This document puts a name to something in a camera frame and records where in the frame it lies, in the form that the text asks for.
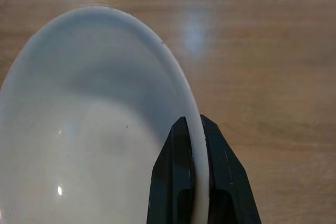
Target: wooden surface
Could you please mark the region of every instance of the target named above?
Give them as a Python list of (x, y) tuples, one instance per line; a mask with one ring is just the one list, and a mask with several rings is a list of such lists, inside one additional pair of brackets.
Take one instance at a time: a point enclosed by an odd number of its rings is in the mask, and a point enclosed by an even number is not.
[(168, 45), (264, 224), (336, 223), (336, 0), (0, 0), (0, 82), (32, 34), (89, 3), (131, 13)]

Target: wood grain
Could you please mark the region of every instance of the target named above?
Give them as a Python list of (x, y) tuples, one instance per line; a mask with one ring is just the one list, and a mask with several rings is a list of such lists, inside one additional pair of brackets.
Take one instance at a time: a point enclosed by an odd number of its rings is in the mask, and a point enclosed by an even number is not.
[(264, 224), (336, 223), (336, 0), (0, 0), (0, 82), (32, 34), (89, 3), (165, 41)]

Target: white bowl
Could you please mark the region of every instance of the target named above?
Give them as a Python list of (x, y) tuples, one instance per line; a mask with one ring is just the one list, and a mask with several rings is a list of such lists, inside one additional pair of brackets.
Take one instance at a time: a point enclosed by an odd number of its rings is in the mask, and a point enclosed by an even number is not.
[(206, 223), (203, 128), (171, 52), (115, 9), (57, 17), (32, 36), (0, 91), (0, 220), (145, 223), (152, 167), (180, 116), (196, 166), (194, 222)]

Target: wooden table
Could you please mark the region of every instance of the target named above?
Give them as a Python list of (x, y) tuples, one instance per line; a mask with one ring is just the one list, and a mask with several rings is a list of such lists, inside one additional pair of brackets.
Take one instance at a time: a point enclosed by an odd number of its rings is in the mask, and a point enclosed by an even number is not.
[(336, 223), (336, 0), (0, 0), (0, 82), (32, 34), (89, 3), (165, 41), (264, 224)]

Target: black plastic claw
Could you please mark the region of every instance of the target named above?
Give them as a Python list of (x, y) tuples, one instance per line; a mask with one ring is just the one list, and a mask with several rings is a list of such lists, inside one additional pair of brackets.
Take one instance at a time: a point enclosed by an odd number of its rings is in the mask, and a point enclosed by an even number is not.
[(204, 115), (201, 119), (210, 173), (208, 224), (260, 224), (245, 169), (217, 124)]
[(185, 118), (171, 128), (152, 172), (147, 224), (189, 224), (195, 172)]

